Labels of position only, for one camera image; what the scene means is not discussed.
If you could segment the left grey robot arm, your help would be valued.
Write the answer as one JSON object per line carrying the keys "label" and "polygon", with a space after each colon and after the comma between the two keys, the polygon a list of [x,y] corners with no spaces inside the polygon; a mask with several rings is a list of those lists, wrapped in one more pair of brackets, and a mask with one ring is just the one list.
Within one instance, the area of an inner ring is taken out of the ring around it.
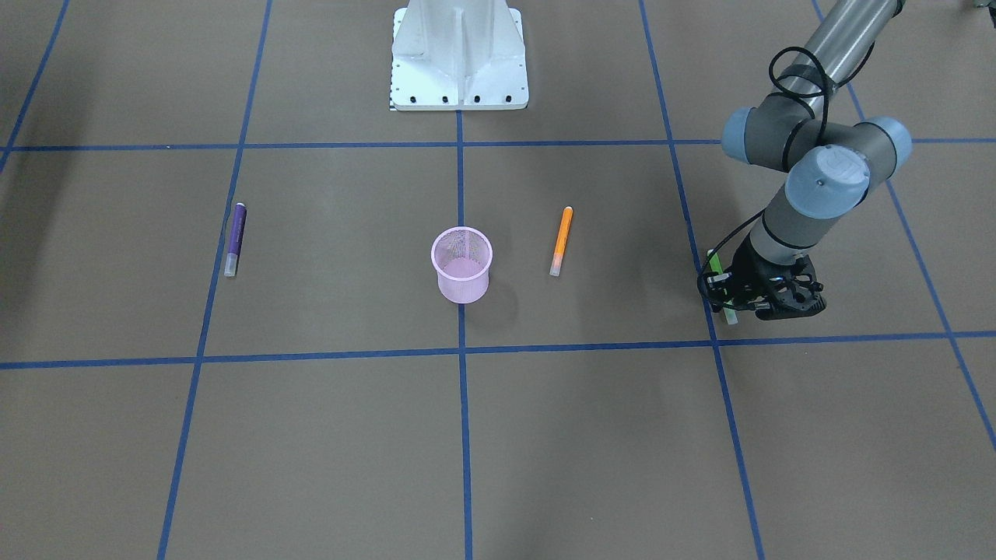
{"label": "left grey robot arm", "polygon": [[728,118],[726,156],[785,173],[745,233],[731,264],[702,266],[697,287],[711,311],[747,311],[762,321],[811,317],[825,309],[810,254],[851,210],[903,166],[910,132],[892,117],[832,123],[833,97],[860,73],[903,1],[839,1],[782,71],[769,66],[771,92]]}

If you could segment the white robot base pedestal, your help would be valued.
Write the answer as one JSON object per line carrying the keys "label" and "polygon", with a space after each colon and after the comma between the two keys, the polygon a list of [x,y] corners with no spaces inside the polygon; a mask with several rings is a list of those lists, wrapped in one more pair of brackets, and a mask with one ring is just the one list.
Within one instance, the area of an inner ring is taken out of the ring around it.
{"label": "white robot base pedestal", "polygon": [[395,10],[392,24],[392,110],[529,105],[523,18],[507,2],[409,1]]}

